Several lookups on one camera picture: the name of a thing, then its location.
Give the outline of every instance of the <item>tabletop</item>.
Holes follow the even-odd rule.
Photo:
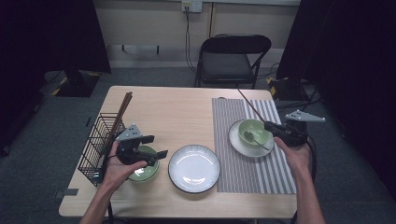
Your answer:
[[[187,145],[201,145],[215,151],[213,99],[243,99],[238,90],[205,88],[166,88],[115,86],[110,88],[100,113],[117,113],[126,92],[133,98],[122,121],[135,123],[143,135],[154,135],[148,144],[157,151],[168,149],[160,160],[156,177],[148,183],[125,183],[113,194],[111,203],[116,217],[176,218],[285,218],[296,211],[294,193],[218,192],[216,186],[206,192],[190,194],[176,188],[168,175],[172,155]],[[241,90],[251,100],[272,100],[262,90]],[[82,217],[96,192],[85,175],[76,168],[69,189],[77,195],[65,195],[59,213]]]

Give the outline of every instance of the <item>gray carpet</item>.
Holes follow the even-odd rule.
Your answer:
[[[56,75],[47,73],[46,78]],[[86,127],[87,120],[97,116],[108,89],[114,85],[192,87],[194,74],[189,68],[113,69],[112,75],[99,79],[90,98],[52,96],[62,78],[60,74],[42,88],[45,96],[40,108],[10,146],[10,155],[0,159],[0,223],[78,223],[78,218],[59,215],[62,199],[54,195],[67,188],[91,128]],[[267,88],[260,79],[256,89]],[[279,109],[280,117],[296,108],[301,107]],[[395,202],[366,160],[342,137],[336,117],[322,103],[306,111],[327,119],[309,123],[308,131],[318,148],[316,187],[328,223],[396,223]]]

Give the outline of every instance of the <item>green bowl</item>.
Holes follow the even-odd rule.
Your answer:
[[[239,138],[252,146],[258,145],[254,140],[256,140],[261,145],[264,145],[270,137],[270,133],[264,129],[264,124],[257,119],[243,120],[241,124],[239,124],[238,131]],[[253,138],[247,138],[245,132],[252,133]]]
[[[154,148],[148,146],[139,146],[139,150],[147,153],[157,153]],[[153,166],[135,170],[134,173],[129,176],[129,179],[136,183],[146,182],[157,174],[159,167],[160,161],[156,161]]]

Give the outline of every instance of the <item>dish rack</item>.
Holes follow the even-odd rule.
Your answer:
[[[103,157],[111,149],[111,144],[105,146],[108,135],[113,128],[117,113],[100,113],[93,124],[87,143],[82,152],[78,169],[95,185],[102,183]],[[116,133],[125,130],[125,125],[121,121]]]

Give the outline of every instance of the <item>white plate on placemat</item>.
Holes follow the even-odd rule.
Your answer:
[[[233,146],[233,148],[235,148],[242,155],[245,155],[248,157],[259,158],[259,157],[268,155],[274,148],[274,144],[275,144],[274,137],[273,137],[272,133],[270,133],[268,141],[264,144],[264,146],[266,148],[270,148],[271,150],[267,150],[260,146],[253,146],[253,145],[247,144],[242,139],[240,139],[240,136],[239,136],[239,124],[241,122],[242,122],[242,120],[238,120],[237,122],[235,122],[231,126],[230,131],[228,132],[229,139],[230,139],[230,142],[231,142],[231,145]]]
[[[220,164],[207,147],[189,145],[179,149],[169,161],[169,177],[176,187],[188,193],[211,189],[219,179]]]

